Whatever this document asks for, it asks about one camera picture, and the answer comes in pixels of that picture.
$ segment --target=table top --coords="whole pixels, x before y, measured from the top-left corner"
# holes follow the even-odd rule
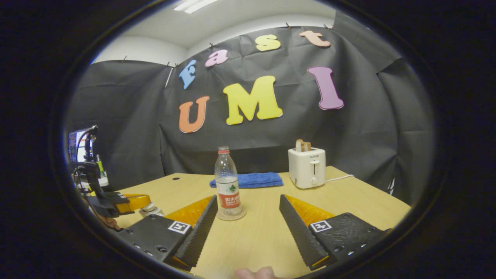
[[[281,194],[334,215],[350,212],[381,230],[393,228],[410,210],[404,202],[354,177],[326,182],[315,188],[299,189],[289,178],[289,173],[279,175],[284,186],[239,190],[246,216],[236,221],[215,218],[198,264],[191,269],[191,273],[207,279],[230,279],[236,278],[234,270],[237,268],[257,271],[261,267],[272,266],[279,277],[294,278],[308,274],[310,269],[305,266],[279,211]],[[326,167],[326,179],[345,175],[332,166]],[[151,201],[167,215],[217,194],[217,189],[209,186],[213,179],[213,175],[175,173],[120,192],[148,194]],[[141,219],[137,212],[116,218],[123,228]]]

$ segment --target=plastic water bottle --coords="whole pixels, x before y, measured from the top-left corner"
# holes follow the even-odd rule
[[[229,147],[219,147],[219,157],[215,162],[215,184],[219,193],[221,210],[225,215],[236,216],[241,213],[241,200],[238,190],[238,172],[229,156]]]

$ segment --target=bottle cap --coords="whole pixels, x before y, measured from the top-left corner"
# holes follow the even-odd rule
[[[217,151],[217,154],[229,154],[229,146],[221,146]]]

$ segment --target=monitor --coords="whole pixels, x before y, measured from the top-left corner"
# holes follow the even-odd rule
[[[87,131],[90,128],[81,129],[77,131],[73,131],[69,133],[69,158],[71,162],[84,162],[84,143],[86,141],[86,135],[84,135],[84,131]],[[79,138],[83,137],[81,143],[79,144],[79,150],[77,151],[77,159],[76,159],[76,148],[77,142]],[[93,142],[90,142],[90,152],[93,152]]]

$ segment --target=purple letter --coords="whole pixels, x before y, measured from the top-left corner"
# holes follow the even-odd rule
[[[331,78],[331,68],[311,67],[308,71],[315,77],[320,91],[320,103],[318,106],[323,110],[342,108],[344,102],[338,97],[336,88],[334,88],[334,83]]]

